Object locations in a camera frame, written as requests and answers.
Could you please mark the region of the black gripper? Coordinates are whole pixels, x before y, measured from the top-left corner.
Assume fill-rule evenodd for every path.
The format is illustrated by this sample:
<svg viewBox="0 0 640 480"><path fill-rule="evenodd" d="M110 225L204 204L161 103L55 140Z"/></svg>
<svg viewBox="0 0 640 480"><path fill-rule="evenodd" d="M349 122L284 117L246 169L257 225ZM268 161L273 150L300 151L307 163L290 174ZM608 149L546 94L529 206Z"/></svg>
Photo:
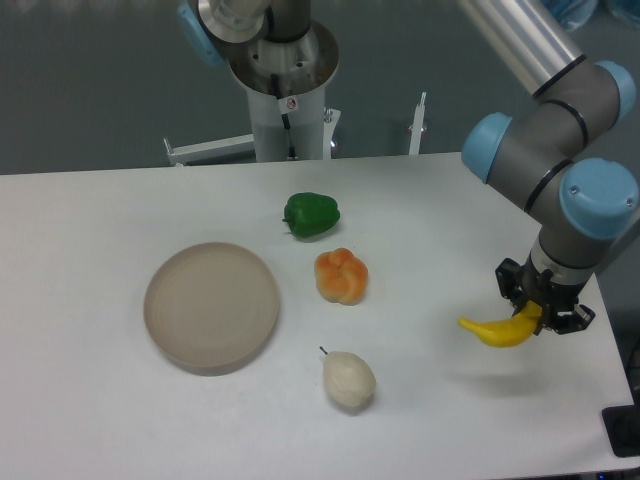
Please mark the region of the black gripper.
<svg viewBox="0 0 640 480"><path fill-rule="evenodd" d="M542 308L533 331L538 336L542 330L564 335L586 330L596 314L579 303L579 294L585 282L578 285L562 285L554 280L552 271L538 271L530 258L524 265L505 258L495 270L500 294L509 300L512 315L522 311L529 301Z"/></svg>

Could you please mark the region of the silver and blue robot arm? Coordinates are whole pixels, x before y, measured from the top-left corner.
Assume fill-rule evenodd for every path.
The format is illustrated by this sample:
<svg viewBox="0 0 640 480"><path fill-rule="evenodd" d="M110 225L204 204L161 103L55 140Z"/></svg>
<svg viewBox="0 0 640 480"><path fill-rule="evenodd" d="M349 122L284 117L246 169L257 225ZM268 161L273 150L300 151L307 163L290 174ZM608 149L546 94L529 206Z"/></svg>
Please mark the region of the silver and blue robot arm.
<svg viewBox="0 0 640 480"><path fill-rule="evenodd" d="M636 86L613 62L589 61L538 1L464 1L461 10L536 101L515 120L482 119L461 158L483 183L539 222L527 261L496 270L516 313L536 305L533 326L568 334L594 313L579 294L627 230L639 186L622 165L580 153L634 106ZM228 64L248 96L260 161L331 155L324 90L339 62L333 35L306 1L186 1L178 20L208 64Z"/></svg>

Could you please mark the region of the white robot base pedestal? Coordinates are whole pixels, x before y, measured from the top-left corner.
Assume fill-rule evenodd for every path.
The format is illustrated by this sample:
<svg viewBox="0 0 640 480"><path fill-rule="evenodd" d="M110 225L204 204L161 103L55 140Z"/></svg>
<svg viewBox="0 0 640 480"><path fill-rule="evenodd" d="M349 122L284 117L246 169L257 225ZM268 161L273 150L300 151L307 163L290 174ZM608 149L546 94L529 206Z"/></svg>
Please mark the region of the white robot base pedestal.
<svg viewBox="0 0 640 480"><path fill-rule="evenodd" d="M261 39L230 64L247 95L257 162L323 160L326 88L339 64L334 36L313 21L299 39Z"/></svg>

